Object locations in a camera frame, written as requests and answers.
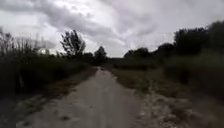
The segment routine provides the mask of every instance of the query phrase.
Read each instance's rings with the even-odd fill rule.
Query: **dirt road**
[[[17,128],[130,128],[140,110],[140,101],[124,89],[108,71],[52,100],[39,112],[16,124]]]

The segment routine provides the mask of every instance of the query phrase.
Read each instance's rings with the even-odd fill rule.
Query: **sky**
[[[155,50],[181,28],[224,20],[224,0],[0,0],[0,26],[17,37],[44,39],[63,51],[61,34],[76,30],[86,52],[103,46],[111,57]]]

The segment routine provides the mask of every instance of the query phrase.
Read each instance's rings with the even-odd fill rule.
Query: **green vegetation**
[[[92,53],[84,53],[85,42],[76,31],[62,36],[64,53],[50,54],[48,49],[33,45],[31,39],[13,38],[0,33],[0,94],[34,94],[62,92],[66,85],[55,84],[81,71],[91,69],[95,63]]]
[[[130,50],[105,65],[126,87],[168,96],[206,93],[224,99],[224,21],[206,28],[181,29],[173,43],[157,50]]]

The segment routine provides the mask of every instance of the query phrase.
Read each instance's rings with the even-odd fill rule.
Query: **ground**
[[[155,81],[148,80],[147,84],[161,87]],[[134,93],[134,90],[125,87],[119,84],[118,78],[109,71],[98,68],[95,75],[71,88],[68,95],[48,101],[40,111],[30,113],[29,116],[17,121],[16,127],[223,128],[224,126],[223,102],[213,97],[203,94],[172,97],[170,94],[163,95],[164,91],[162,94],[158,93],[156,91],[158,89],[155,90],[151,86],[142,97],[138,95],[139,93]],[[36,97],[32,102],[41,100]]]
[[[52,100],[17,128],[129,128],[141,100],[116,82],[110,72],[98,70],[62,99]]]

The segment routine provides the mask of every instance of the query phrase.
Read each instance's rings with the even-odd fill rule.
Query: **leafy tree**
[[[85,41],[75,30],[65,32],[65,35],[62,35],[62,39],[63,41],[60,43],[69,56],[80,55],[86,48]]]
[[[124,57],[125,58],[145,58],[145,57],[149,57],[150,56],[150,53],[148,51],[147,48],[138,48],[136,50],[129,50],[125,55]]]
[[[210,36],[209,47],[213,50],[224,50],[224,21],[215,22],[208,27]]]
[[[174,45],[181,55],[198,54],[209,43],[208,32],[204,28],[181,29],[175,33]]]
[[[97,63],[104,62],[107,58],[106,55],[107,55],[107,53],[102,46],[100,46],[99,49],[94,53],[94,56],[95,56],[96,60],[98,61]]]
[[[173,51],[174,51],[173,44],[164,43],[158,47],[156,53],[162,55],[163,57],[169,57],[173,54]]]

